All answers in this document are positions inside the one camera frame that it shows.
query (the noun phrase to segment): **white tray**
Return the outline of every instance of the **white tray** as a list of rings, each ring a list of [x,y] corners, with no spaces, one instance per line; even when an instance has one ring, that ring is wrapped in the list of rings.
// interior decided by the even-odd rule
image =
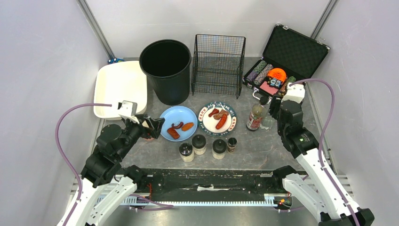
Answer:
[[[137,103],[137,114],[147,108],[147,77],[138,61],[126,61],[102,67],[97,74],[94,103],[112,107],[94,107],[94,114],[102,119],[120,120],[118,104],[127,100]]]

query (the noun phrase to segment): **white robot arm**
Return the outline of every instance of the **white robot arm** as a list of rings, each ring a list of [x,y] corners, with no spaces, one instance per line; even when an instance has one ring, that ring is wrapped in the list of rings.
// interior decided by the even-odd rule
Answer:
[[[283,98],[279,98],[278,95],[273,97],[269,113],[277,119],[277,130],[284,147],[312,178],[318,193],[304,183],[290,166],[274,170],[273,177],[280,188],[294,195],[312,213],[319,226],[354,226],[354,214],[361,226],[369,226],[374,221],[373,213],[370,209],[361,209],[349,196],[327,164],[324,155],[319,156],[319,143],[316,138],[303,127],[300,103],[304,92],[303,85],[288,84],[287,94]]]

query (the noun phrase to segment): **spice jar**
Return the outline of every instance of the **spice jar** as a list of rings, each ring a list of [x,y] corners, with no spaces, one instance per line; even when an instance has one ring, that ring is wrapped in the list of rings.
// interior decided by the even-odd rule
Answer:
[[[207,140],[205,139],[204,135],[197,134],[192,138],[191,141],[195,154],[202,155],[207,151]]]
[[[191,162],[194,160],[194,152],[192,146],[188,143],[183,143],[179,147],[180,156],[184,162]]]
[[[227,144],[224,140],[218,139],[213,142],[212,155],[215,159],[222,159],[226,155]]]
[[[237,145],[237,139],[232,137],[227,141],[227,152],[233,153]]]

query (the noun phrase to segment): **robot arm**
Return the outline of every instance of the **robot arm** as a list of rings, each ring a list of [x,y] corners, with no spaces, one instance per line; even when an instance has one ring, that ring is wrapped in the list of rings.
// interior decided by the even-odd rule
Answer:
[[[274,108],[271,107],[269,112],[277,118],[277,130],[284,147],[312,178],[319,193],[304,183],[300,175],[290,166],[273,171],[273,177],[278,186],[294,195],[317,219],[319,226],[354,226],[354,219],[347,207],[348,204],[353,208],[360,225],[371,225],[374,215],[370,209],[361,209],[347,194],[324,156],[322,156],[322,161],[325,166],[322,167],[318,154],[319,143],[314,135],[303,127],[303,112],[300,105],[303,97],[295,98],[296,94],[290,90],[287,95],[287,100],[274,96],[271,103]],[[338,184],[338,189],[346,196],[348,202],[343,201],[325,170]]]
[[[76,208],[67,218],[75,202],[72,202],[57,226],[99,226],[125,199],[133,193],[144,176],[136,166],[127,168],[128,172],[119,184],[93,209],[98,196],[111,182],[115,174],[122,168],[121,162],[140,137],[157,139],[165,119],[152,119],[146,114],[135,115],[137,104],[123,101],[119,114],[125,123],[122,129],[116,124],[105,126],[97,138],[97,145],[86,160],[81,172],[82,196]]]

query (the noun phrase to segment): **glass jar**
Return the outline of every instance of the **glass jar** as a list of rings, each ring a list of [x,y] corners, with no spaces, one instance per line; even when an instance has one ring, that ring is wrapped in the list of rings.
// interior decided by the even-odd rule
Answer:
[[[222,159],[226,155],[227,144],[222,139],[217,139],[212,144],[212,155],[215,159]]]
[[[205,139],[204,135],[195,135],[192,138],[191,143],[195,154],[202,155],[207,151],[207,140]]]
[[[179,147],[179,153],[184,162],[191,162],[194,160],[194,152],[192,151],[192,145],[183,143]]]

